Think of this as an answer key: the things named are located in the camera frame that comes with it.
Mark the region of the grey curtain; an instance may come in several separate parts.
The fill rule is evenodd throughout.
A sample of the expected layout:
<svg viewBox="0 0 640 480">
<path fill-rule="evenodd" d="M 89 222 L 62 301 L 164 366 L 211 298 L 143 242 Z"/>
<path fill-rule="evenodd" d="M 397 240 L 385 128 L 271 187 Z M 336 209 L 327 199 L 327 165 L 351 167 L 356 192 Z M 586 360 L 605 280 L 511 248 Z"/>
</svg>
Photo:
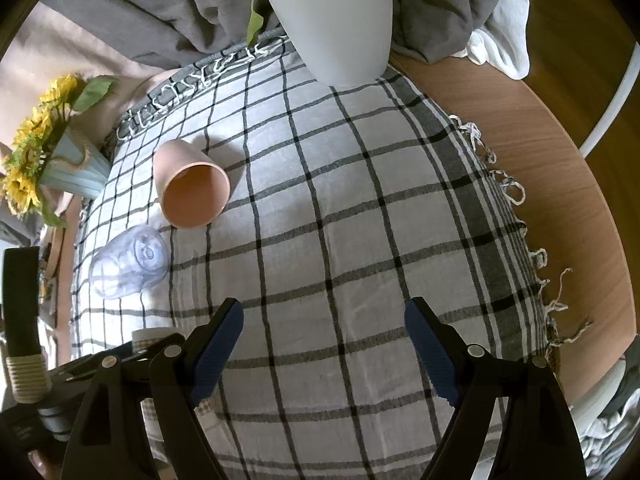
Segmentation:
<svg viewBox="0 0 640 480">
<path fill-rule="evenodd" d="M 244 41 L 250 10 L 267 0 L 42 0 L 125 58 L 168 70 Z M 393 48 L 428 64 L 447 56 L 529 73 L 529 0 L 394 0 Z"/>
</svg>

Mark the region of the pink curtain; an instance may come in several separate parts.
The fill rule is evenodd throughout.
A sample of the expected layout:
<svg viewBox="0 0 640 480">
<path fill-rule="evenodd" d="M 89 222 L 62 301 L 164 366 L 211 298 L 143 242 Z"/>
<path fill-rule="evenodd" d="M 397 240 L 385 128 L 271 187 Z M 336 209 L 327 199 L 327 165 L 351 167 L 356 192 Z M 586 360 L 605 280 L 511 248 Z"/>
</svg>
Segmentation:
<svg viewBox="0 0 640 480">
<path fill-rule="evenodd" d="M 42 3 L 30 12 L 1 60 L 1 154 L 11 151 L 17 127 L 32 114 L 55 78 L 113 76 L 108 96 L 72 120 L 72 129 L 98 148 L 120 116 L 177 73 L 125 58 L 102 40 Z"/>
</svg>

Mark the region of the white floor lamp pole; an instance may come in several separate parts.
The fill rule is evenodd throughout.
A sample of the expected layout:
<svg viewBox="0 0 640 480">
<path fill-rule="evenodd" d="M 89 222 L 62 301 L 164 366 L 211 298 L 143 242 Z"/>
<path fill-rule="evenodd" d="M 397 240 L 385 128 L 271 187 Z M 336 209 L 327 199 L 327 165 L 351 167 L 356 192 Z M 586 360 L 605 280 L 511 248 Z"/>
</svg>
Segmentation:
<svg viewBox="0 0 640 480">
<path fill-rule="evenodd" d="M 611 128 L 613 122 L 620 114 L 627 99 L 629 98 L 636 81 L 639 78 L 640 72 L 640 46 L 638 42 L 634 43 L 629 62 L 627 64 L 625 73 L 623 74 L 620 83 L 615 90 L 612 99 L 608 102 L 608 106 L 601 115 L 596 125 L 592 128 L 591 132 L 586 137 L 586 140 L 582 142 L 579 147 L 579 153 L 583 158 L 586 158 L 594 148 L 599 144 L 608 129 Z"/>
</svg>

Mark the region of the black white plaid cloth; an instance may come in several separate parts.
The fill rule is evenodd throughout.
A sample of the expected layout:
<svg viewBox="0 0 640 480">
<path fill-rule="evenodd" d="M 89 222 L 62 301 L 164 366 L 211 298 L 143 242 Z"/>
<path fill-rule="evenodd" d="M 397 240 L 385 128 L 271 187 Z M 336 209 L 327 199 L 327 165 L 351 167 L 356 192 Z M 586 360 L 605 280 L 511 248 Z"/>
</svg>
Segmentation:
<svg viewBox="0 0 640 480">
<path fill-rule="evenodd" d="M 206 226 L 164 217 L 153 156 L 194 145 L 231 194 Z M 514 214 L 522 189 L 472 122 L 444 112 L 396 70 L 350 89 L 311 76 L 292 44 L 206 58 L 119 118 L 104 190 L 80 217 L 72 285 L 74 356 L 168 326 L 188 334 L 226 298 L 244 328 L 198 418 L 232 479 L 415 479 L 451 410 L 432 393 L 406 333 L 421 297 L 501 359 L 550 350 L 552 305 Z M 96 253 L 146 224 L 166 276 L 105 300 Z"/>
</svg>

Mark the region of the pink plastic cup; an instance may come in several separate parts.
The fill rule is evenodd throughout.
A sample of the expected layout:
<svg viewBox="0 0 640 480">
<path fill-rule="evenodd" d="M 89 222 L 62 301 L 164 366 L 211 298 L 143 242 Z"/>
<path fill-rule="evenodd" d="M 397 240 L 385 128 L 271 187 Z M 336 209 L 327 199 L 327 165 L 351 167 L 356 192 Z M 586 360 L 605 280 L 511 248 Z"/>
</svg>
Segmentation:
<svg viewBox="0 0 640 480">
<path fill-rule="evenodd" d="M 166 220 L 177 229 L 194 229 L 215 220 L 227 205 L 228 174 L 194 145 L 163 143 L 153 156 L 153 177 Z"/>
</svg>

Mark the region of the white plant pot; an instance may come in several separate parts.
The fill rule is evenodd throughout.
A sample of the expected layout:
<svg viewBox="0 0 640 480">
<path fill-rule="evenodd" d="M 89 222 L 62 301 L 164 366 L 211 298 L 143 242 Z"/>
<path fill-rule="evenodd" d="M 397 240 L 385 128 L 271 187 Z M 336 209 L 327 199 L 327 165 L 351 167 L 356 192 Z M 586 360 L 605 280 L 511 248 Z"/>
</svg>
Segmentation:
<svg viewBox="0 0 640 480">
<path fill-rule="evenodd" d="M 393 0 L 269 0 L 315 80 L 355 87 L 381 77 L 390 58 Z"/>
</svg>

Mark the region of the light blue ribbed vase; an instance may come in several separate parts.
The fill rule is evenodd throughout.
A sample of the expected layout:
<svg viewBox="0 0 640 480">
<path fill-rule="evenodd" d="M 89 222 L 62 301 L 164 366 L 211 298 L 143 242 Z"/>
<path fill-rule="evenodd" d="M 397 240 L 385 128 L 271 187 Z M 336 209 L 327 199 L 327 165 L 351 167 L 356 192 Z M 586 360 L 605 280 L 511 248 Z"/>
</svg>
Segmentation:
<svg viewBox="0 0 640 480">
<path fill-rule="evenodd" d="M 83 134 L 66 128 L 48 157 L 40 183 L 95 200 L 103 191 L 111 163 Z"/>
</svg>

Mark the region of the houndstooth paper cup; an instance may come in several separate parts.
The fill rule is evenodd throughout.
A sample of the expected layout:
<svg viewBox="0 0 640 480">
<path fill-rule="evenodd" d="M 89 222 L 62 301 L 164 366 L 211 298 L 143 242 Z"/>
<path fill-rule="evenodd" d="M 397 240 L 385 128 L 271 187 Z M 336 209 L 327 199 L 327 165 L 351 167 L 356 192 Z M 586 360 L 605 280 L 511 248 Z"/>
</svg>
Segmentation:
<svg viewBox="0 0 640 480">
<path fill-rule="evenodd" d="M 173 334 L 181 335 L 181 332 L 175 327 L 151 327 L 135 330 L 131 334 L 132 352 L 134 352 L 134 354 L 141 353 L 151 347 L 152 344 Z"/>
</svg>

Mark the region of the clear plastic cup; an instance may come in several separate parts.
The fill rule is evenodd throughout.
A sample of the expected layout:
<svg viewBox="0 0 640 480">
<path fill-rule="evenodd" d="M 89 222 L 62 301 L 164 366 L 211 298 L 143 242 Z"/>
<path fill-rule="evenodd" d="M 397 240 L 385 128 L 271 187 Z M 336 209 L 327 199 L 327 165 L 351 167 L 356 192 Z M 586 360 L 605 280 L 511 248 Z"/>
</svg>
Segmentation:
<svg viewBox="0 0 640 480">
<path fill-rule="evenodd" d="M 166 276 L 168 266 L 163 237 L 142 224 L 120 233 L 96 253 L 89 282 L 101 298 L 120 299 L 155 286 Z"/>
</svg>

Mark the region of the sunflower bouquet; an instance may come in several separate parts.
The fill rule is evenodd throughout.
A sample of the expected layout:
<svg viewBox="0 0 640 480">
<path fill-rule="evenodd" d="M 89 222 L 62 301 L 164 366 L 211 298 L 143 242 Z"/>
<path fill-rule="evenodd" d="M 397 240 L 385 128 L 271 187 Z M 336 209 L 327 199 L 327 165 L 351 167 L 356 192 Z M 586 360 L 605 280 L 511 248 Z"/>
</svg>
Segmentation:
<svg viewBox="0 0 640 480">
<path fill-rule="evenodd" d="M 67 74 L 49 82 L 32 114 L 17 127 L 12 150 L 1 159 L 1 197 L 11 214 L 39 214 L 48 226 L 63 223 L 42 190 L 44 164 L 72 119 L 102 102 L 115 81 L 113 76 L 85 80 Z"/>
</svg>

